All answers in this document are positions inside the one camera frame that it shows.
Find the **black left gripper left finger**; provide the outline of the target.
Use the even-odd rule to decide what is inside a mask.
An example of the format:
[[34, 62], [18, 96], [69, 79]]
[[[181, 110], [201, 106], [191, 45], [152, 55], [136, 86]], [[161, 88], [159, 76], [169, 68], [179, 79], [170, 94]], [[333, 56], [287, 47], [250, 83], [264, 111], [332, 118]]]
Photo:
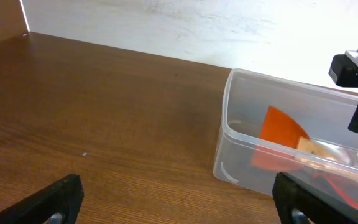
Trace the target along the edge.
[[74, 224], [84, 198], [78, 174], [69, 174], [0, 211], [0, 224]]

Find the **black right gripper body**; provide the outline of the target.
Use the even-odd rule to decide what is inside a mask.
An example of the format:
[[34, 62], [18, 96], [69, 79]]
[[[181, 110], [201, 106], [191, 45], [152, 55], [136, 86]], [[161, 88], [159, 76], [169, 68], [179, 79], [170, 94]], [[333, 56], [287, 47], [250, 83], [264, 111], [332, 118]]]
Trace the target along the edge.
[[358, 66], [345, 54], [333, 57], [328, 74], [339, 87], [358, 88]]

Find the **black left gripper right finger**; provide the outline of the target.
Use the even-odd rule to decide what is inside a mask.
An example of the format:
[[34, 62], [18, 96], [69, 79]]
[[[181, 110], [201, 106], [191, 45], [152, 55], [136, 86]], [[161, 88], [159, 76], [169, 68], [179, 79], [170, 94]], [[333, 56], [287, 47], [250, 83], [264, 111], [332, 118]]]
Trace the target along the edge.
[[279, 172], [272, 189], [282, 224], [357, 223], [358, 211], [286, 172]]

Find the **red handled cutting pliers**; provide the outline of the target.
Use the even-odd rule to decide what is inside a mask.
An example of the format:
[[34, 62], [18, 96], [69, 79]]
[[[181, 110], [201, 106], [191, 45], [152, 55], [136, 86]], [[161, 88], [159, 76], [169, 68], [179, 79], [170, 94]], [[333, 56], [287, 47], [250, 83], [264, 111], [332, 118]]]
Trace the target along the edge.
[[324, 193], [358, 210], [358, 182], [335, 174], [318, 172], [312, 183]]

